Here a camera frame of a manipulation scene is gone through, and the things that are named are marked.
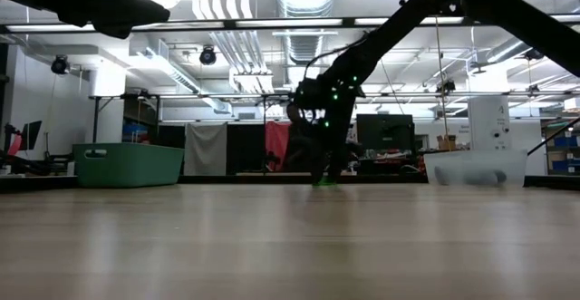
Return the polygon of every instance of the wall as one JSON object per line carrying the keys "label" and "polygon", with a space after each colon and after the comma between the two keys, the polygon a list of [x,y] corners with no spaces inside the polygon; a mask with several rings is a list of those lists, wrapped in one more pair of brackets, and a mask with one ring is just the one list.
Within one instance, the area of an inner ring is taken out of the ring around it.
{"label": "wall", "polygon": [[[512,148],[514,150],[531,150],[542,141],[540,121],[512,120],[510,122]],[[469,120],[456,119],[448,121],[449,134],[457,136],[457,143],[470,142]],[[445,133],[443,121],[416,121],[415,134],[428,135],[429,146],[437,148],[437,136]],[[537,150],[527,158],[527,175],[546,175],[546,150]]]}
{"label": "wall", "polygon": [[43,122],[34,149],[20,151],[18,156],[42,160],[46,132],[52,154],[70,153],[74,143],[85,142],[87,126],[92,125],[87,81],[71,74],[55,75],[50,65],[26,56],[18,46],[10,47],[6,71],[10,82],[6,85],[2,125],[10,122],[22,130],[26,123]]}

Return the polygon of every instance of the ceiling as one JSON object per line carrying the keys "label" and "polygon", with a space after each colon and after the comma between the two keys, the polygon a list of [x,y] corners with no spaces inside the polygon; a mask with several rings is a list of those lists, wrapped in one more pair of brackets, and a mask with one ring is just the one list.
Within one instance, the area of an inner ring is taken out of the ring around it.
{"label": "ceiling", "polygon": [[[572,4],[578,4],[578,0],[526,0],[540,10],[550,13],[562,13],[563,9]],[[276,0],[250,0],[254,17],[270,18],[277,17]],[[389,16],[399,8],[399,0],[334,0],[332,16]],[[191,1],[179,2],[171,8],[172,20],[196,19],[191,10]],[[26,9],[9,1],[0,0],[0,23],[47,23],[56,22],[55,15],[34,9]],[[288,64],[284,52],[282,38],[274,37],[274,31],[257,31],[257,37],[266,64],[273,74],[275,88],[287,86]],[[335,29],[324,38],[324,49],[332,50],[351,43],[363,35],[362,29]],[[392,82],[392,88],[398,92],[422,92],[429,89],[435,90],[437,80],[433,77],[440,66],[453,62],[463,53],[469,50],[483,51],[493,48],[512,38],[512,36],[498,27],[434,27],[416,28],[402,39],[389,53],[385,54],[382,64],[377,65],[375,71],[363,85],[366,92],[390,92],[388,81]],[[212,44],[208,32],[185,32],[185,33],[142,33],[133,34],[130,40],[120,41],[100,34],[46,34],[30,35],[29,43],[43,45],[70,45],[88,44],[96,45],[118,56],[124,63],[129,65],[127,85],[129,87],[143,87],[153,91],[171,92],[176,83],[164,72],[151,67],[146,59],[139,57],[135,52],[144,50],[146,45],[157,45],[162,40],[167,44],[171,60],[181,70],[198,80],[201,89],[208,93],[232,93],[236,92],[229,83],[229,64],[221,53],[217,54],[217,62],[211,66],[201,65],[198,57],[204,44]],[[510,60],[508,66],[508,81],[511,89],[524,90],[531,82],[564,73],[564,70],[549,60],[542,65],[534,66],[527,71],[528,63],[522,60]],[[299,73],[303,68],[293,68]],[[453,75],[458,90],[465,90],[467,79],[465,71]],[[559,83],[552,84],[549,90],[565,90],[578,84],[576,78],[566,77]],[[546,102],[554,102],[560,99],[550,98]],[[361,100],[361,102],[395,102],[393,99]],[[435,102],[436,100],[424,100],[421,102]],[[194,106],[205,106],[202,102],[191,101],[179,102]]]}

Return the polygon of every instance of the black robotic arm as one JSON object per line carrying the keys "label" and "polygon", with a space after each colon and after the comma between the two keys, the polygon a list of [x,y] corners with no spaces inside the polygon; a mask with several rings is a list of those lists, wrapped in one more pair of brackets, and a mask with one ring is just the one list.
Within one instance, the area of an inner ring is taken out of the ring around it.
{"label": "black robotic arm", "polygon": [[[408,0],[386,23],[340,54],[316,79],[300,82],[294,102],[305,110],[324,109],[319,137],[330,152],[330,176],[340,174],[340,157],[361,84],[381,58],[429,15],[463,15],[504,28],[570,73],[580,76],[580,34],[523,0],[459,0],[455,12],[446,8],[456,0]],[[314,176],[321,171],[312,172]]]}

